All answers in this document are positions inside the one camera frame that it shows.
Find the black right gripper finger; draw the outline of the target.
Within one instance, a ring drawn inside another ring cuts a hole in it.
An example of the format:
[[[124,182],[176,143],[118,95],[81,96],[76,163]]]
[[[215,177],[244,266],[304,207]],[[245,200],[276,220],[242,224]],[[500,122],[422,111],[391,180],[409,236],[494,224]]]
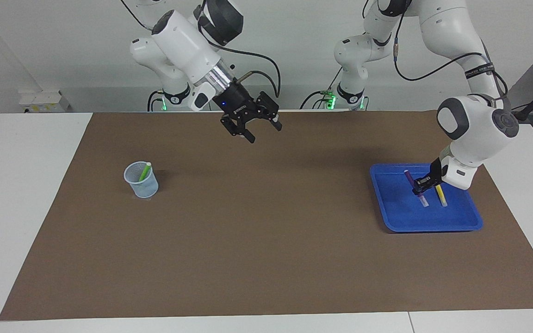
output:
[[[242,136],[250,143],[254,143],[255,137],[248,129],[246,129],[245,123],[237,124],[237,122],[232,120],[230,116],[222,116],[220,122],[232,136]]]
[[[254,103],[259,118],[268,120],[277,131],[281,131],[283,125],[279,122],[279,105],[264,91],[260,91]]]

